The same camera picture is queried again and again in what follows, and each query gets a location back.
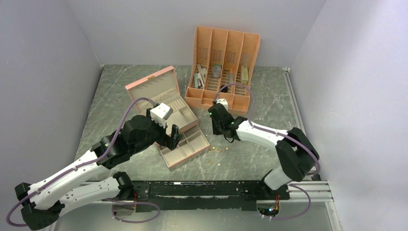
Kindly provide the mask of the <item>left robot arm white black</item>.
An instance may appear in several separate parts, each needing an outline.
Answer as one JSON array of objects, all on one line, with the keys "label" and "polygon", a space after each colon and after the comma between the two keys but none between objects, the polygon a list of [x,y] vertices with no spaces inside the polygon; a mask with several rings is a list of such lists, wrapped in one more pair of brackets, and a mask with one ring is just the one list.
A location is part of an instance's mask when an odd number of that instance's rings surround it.
[{"label": "left robot arm white black", "polygon": [[118,172],[98,184],[83,182],[128,161],[154,143],[175,149],[181,135],[173,125],[167,134],[172,109],[166,104],[149,108],[144,115],[122,118],[111,135],[102,138],[79,159],[39,182],[15,187],[23,225],[36,231],[53,224],[60,216],[93,201],[106,198],[129,199],[133,185],[125,172]]}]

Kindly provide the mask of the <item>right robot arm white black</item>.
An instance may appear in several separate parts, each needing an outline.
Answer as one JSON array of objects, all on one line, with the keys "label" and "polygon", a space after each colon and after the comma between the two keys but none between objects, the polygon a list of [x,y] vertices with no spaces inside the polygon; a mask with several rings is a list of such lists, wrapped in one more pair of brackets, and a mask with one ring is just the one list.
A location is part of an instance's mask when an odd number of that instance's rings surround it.
[{"label": "right robot arm white black", "polygon": [[211,106],[208,112],[213,134],[223,135],[230,142],[248,141],[276,150],[280,166],[261,179],[259,191],[263,198],[272,199],[282,185],[302,181],[313,167],[320,169],[319,155],[301,129],[273,129],[242,116],[233,117],[221,103]]}]

